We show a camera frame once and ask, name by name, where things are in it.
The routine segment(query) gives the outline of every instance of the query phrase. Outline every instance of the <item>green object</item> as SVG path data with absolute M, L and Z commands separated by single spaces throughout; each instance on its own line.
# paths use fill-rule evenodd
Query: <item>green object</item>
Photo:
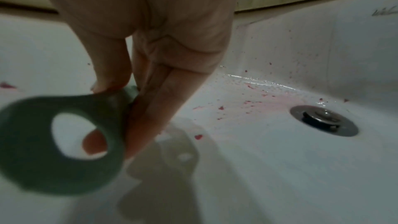
M 0 171 L 21 188 L 75 195 L 110 182 L 124 160 L 124 130 L 136 87 L 112 93 L 71 97 L 37 97 L 10 104 L 0 112 Z M 66 157 L 51 133 L 62 112 L 91 121 L 104 134 L 107 154 L 95 160 Z

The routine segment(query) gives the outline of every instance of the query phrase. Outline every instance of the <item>red fragment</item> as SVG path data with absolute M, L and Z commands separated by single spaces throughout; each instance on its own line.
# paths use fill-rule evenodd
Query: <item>red fragment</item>
M 16 89 L 17 87 L 8 84 L 7 82 L 0 82 L 0 88 L 9 88 L 9 89 Z

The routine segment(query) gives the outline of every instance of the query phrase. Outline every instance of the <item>sink basin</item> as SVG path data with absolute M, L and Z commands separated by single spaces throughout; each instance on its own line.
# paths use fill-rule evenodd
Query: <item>sink basin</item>
M 398 13 L 382 10 L 397 5 L 319 0 L 236 14 L 218 69 L 117 179 L 52 197 L 0 178 L 1 222 L 396 223 Z M 58 17 L 0 9 L 0 27 L 0 107 L 89 92 L 89 58 Z M 336 112 L 359 133 L 305 125 L 289 113 L 297 105 Z M 71 115 L 53 125 L 78 158 L 96 158 L 80 147 L 93 128 Z

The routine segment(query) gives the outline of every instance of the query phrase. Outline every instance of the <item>peeler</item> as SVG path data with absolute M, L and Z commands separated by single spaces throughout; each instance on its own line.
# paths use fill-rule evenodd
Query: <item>peeler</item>
M 94 191 L 117 176 L 124 161 L 124 131 L 135 86 L 79 96 L 34 97 L 0 111 L 0 171 L 21 189 L 53 195 Z M 107 141 L 95 160 L 65 156 L 51 133 L 53 118 L 72 113 L 91 121 Z

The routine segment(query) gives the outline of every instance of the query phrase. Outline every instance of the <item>drain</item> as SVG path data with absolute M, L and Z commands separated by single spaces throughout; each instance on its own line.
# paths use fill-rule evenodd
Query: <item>drain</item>
M 306 125 L 336 136 L 355 136 L 359 133 L 358 127 L 352 121 L 325 108 L 295 106 L 290 109 L 290 114 Z

